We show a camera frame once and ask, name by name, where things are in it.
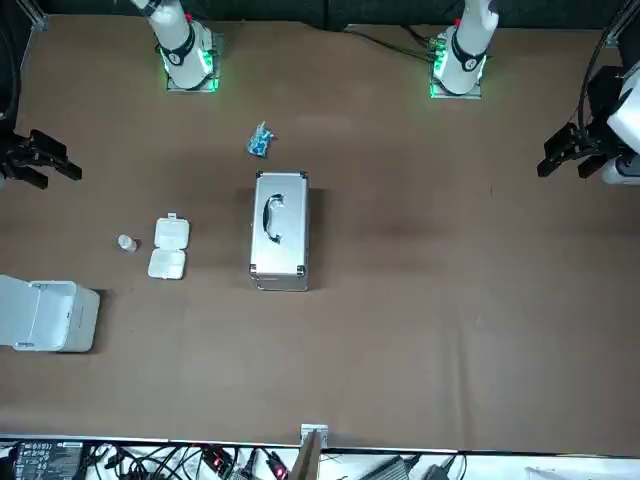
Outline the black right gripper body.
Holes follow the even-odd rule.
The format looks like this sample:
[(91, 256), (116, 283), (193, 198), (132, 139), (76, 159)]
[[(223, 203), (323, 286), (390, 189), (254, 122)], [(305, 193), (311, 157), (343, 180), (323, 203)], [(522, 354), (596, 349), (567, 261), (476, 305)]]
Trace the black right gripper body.
[(14, 178), (15, 167), (29, 166), (32, 158), (30, 139), (15, 132), (1, 133), (1, 178)]

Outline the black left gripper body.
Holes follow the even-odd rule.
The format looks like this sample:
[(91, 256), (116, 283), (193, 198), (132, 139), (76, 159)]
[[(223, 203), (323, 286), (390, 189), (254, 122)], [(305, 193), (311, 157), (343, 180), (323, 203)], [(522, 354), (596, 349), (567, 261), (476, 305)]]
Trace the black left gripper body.
[(604, 154), (615, 157), (624, 151), (624, 145), (607, 124), (608, 116), (595, 116), (583, 120), (584, 129), (578, 129), (575, 153), (579, 156)]

